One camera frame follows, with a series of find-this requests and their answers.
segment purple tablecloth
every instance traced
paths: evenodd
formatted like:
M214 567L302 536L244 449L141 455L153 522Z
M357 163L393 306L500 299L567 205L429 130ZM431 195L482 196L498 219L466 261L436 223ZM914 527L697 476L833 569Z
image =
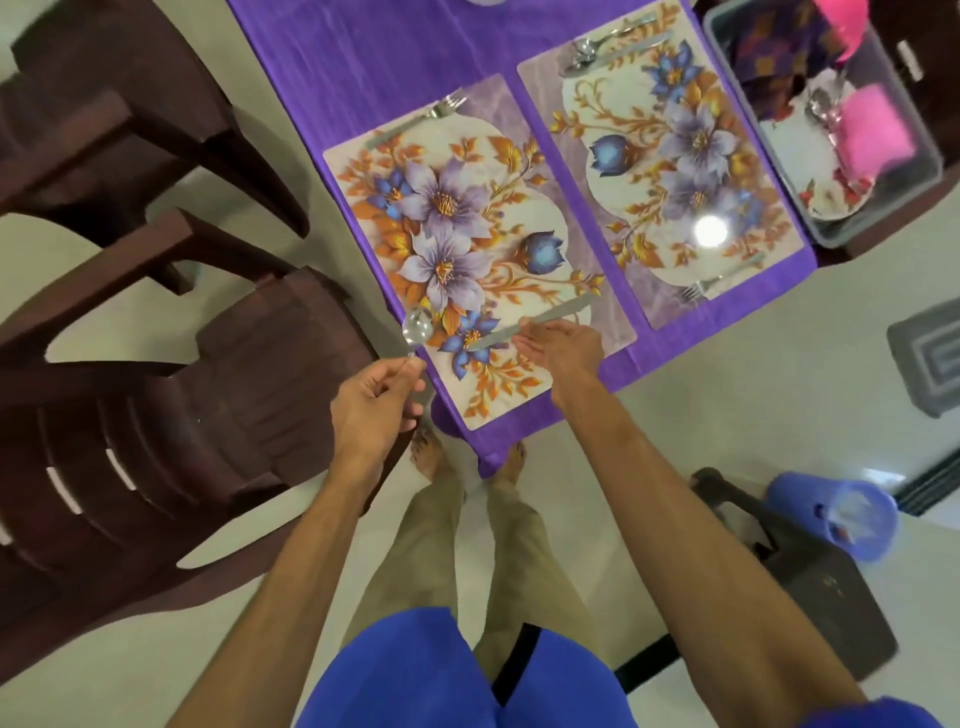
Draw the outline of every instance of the purple tablecloth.
M805 248L657 331L647 324L516 72L521 61L636 10L643 4L637 0L602 4L507 0L491 8L466 0L228 2L358 239L363 233L324 163L324 151L454 88L495 73L503 75L636 329L636 342L608 357L601 368L611 390L636 381L771 302L816 269L812 250ZM755 139L754 143L758 150L762 148ZM776 178L769 167L768 172ZM400 318L402 305L374 253L369 246L360 247L380 280L388 307ZM436 372L432 374L439 381ZM439 395L434 421L470 443L484 476L502 464L509 445L561 418L546 393L487 425L467 430L446 392L441 390Z

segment blue plastic container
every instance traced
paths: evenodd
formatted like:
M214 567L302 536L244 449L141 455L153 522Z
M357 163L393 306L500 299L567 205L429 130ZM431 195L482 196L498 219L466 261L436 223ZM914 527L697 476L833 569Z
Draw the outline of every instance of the blue plastic container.
M862 562L886 555L900 520L893 497L862 480L782 473L770 483L764 502Z

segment placemat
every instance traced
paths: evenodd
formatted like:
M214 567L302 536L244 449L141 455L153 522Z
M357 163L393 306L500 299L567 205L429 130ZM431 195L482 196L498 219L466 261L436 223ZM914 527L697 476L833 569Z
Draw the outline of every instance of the placemat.
M466 346L585 293L577 314L606 354L636 340L596 255L500 75L465 89L457 113L373 150L367 141L417 109L324 153L369 245L385 290L434 313L425 347L469 429L542 392L546 370L510 343Z
M804 242L680 4L647 6L584 35L601 36L649 12L655 23L601 52L670 34L657 48L565 79L574 55L565 43L518 72L647 321L662 328L703 303L681 303L681 287L766 253L762 264L713 287L707 298L716 298ZM707 214L728 223L715 248L693 234L694 221Z

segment forearm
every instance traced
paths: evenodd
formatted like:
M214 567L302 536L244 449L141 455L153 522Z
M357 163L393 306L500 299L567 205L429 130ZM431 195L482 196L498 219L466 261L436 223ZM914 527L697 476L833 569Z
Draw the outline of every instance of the forearm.
M171 728L287 728L333 600L364 491L331 470Z
M593 380L564 414L636 568L723 726L795 726L864 700L829 645L750 551Z

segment floor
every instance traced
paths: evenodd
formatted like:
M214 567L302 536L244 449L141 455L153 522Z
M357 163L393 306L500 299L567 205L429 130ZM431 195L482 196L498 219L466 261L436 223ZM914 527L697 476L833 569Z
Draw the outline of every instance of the floor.
M0 41L9 42L49 2L7 0L0 11ZM339 279L353 295L354 313L376 346L395 352L400 344L396 325L225 1L157 3L242 110L249 138L309 208L313 231L307 240L298 240L265 210L207 174L191 176L157 208L182 206ZM0 42L0 76L5 61L9 69L5 51ZM956 295L960 246L951 210L958 203L960 192L865 258L819 271L780 300L627 388L621 399L683 474L711 465L756 485L780 471L799 470L866 477L889 487L918 474L957 447L960 410L931 420L910 404L884 333L890 324ZM0 219L0 316L94 252L86 241L36 220ZM151 281L137 283L71 327L55 343L52 358L190 361L199 325L248 290L247 284L219 271L202 268L196 273L197 289L179 299ZM530 438L528 446L521 490L543 513L556 555L597 617L608 659L618 663L660 636L662 622L569 428L555 425ZM453 452L475 484L469 452L463 447ZM288 521L321 481L303 484L230 524L181 565L212 561ZM335 654L406 502L423 484L412 466L402 463L361 521L308 686ZM457 544L460 622L471 642L480 634L492 569L492 535L483 501L482 490L474 490ZM930 630L956 614L944 604L960 602L956 590L944 586L960 581L942 579L943 570L956 572L943 554L956 553L958 539L956 532L910 521L896 558L869 578L878 598L885 594L880 601L888 616L897 616L895 631L904 655L877 678L877 689L940 701L941 713L960 715L960 703L946 687L937 690L945 684L909 678L919 666L948 669L946 661L931 656L939 647ZM924 564L919 576L911 566L918 562ZM919 607L912 595L927 588L948 589L954 601L937 592L920 622L925 631L918 631ZM85 635L0 688L0 722L17 728L162 725L255 589L253 582L203 607L130 619ZM910 636L909 645L899 625ZM637 691L631 703L641 724L668 719L708 724L682 665Z

